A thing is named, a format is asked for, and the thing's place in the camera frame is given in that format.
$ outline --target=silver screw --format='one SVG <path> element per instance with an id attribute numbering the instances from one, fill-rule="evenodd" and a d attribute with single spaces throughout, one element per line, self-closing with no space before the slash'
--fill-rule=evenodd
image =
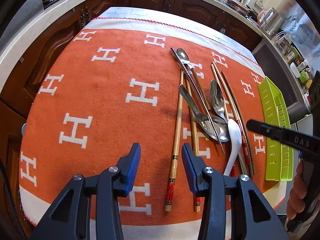
<path id="1" fill-rule="evenodd" d="M 205 168 L 204 168 L 204 171 L 205 171 L 206 173 L 213 173 L 213 168 L 211 168 L 211 167 L 205 167 Z"/>
<path id="2" fill-rule="evenodd" d="M 117 167 L 117 166 L 111 166 L 111 167 L 109 168 L 109 171 L 110 171 L 110 172 L 117 172 L 117 171 L 118 171 L 118 167 Z"/>
<path id="3" fill-rule="evenodd" d="M 242 179 L 243 181 L 248 181 L 249 180 L 249 176 L 245 175 L 245 174 L 241 174 L 240 175 L 240 179 Z"/>
<path id="4" fill-rule="evenodd" d="M 76 174 L 76 175 L 73 176 L 73 180 L 78 181 L 78 180 L 81 180 L 81 179 L 82 179 L 82 175 L 81 174 Z"/>

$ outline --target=white countertop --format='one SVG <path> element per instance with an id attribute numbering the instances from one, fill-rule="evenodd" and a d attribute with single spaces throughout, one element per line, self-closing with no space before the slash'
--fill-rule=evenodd
<path id="1" fill-rule="evenodd" d="M 12 69 L 16 65 L 17 61 L 23 55 L 23 53 L 27 50 L 27 48 L 31 45 L 31 43 L 47 28 L 50 24 L 52 24 L 55 20 L 61 17 L 63 14 L 71 10 L 76 5 L 84 2 L 85 0 L 59 0 L 53 5 L 49 6 L 44 10 L 41 14 L 39 14 L 35 19 L 33 19 L 29 24 L 27 24 L 10 42 L 10 44 L 6 47 L 6 49 L 0 55 L 0 92 L 10 75 Z M 244 22 L 247 26 L 253 29 L 260 36 L 265 37 L 264 34 L 257 28 L 251 21 L 247 20 L 245 17 L 229 8 L 222 2 L 218 0 L 203 0 L 207 3 L 210 3 L 228 14 L 236 17 L 240 21 Z M 225 42 L 233 42 L 235 41 L 229 39 Z"/>

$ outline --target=green plastic basket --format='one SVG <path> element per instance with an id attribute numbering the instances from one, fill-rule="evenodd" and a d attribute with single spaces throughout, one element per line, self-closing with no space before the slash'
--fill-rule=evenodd
<path id="1" fill-rule="evenodd" d="M 266 123 L 290 129 L 289 115 L 281 91 L 268 78 L 258 86 Z M 291 181 L 293 148 L 267 138 L 266 180 Z"/>

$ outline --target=orange tablecloth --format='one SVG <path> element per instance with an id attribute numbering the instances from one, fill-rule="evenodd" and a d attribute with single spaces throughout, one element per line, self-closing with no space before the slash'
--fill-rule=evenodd
<path id="1" fill-rule="evenodd" d="M 178 38 L 184 33 L 195 38 Z M 214 49 L 202 46 L 203 40 Z M 74 174 L 100 174 L 138 142 L 141 161 L 134 188 L 128 198 L 119 199 L 121 222 L 128 225 L 123 226 L 125 238 L 134 239 L 139 234 L 148 239 L 196 238 L 202 212 L 193 212 L 192 193 L 180 156 L 172 211 L 164 211 L 180 78 L 170 47 L 183 47 L 188 52 L 209 98 L 210 80 L 214 79 L 210 63 L 215 60 L 234 89 L 244 119 L 264 120 L 258 92 L 263 77 L 254 71 L 259 66 L 252 60 L 212 39 L 174 26 L 97 18 L 54 63 L 27 120 L 19 182 L 24 212 L 32 223 L 39 222 Z M 183 102 L 180 148 L 185 142 L 192 143 L 190 131 L 189 109 Z M 204 136 L 199 127 L 198 134 L 200 154 L 206 164 L 223 172 L 228 154 L 223 155 L 219 144 Z M 249 132 L 256 168 L 253 181 L 275 207 L 284 197 L 285 188 L 283 191 L 276 182 L 264 180 L 266 139 L 259 136 Z M 224 146 L 229 153 L 229 144 Z M 94 218 L 95 205 L 91 214 Z M 130 226 L 149 227 L 136 231 Z"/>

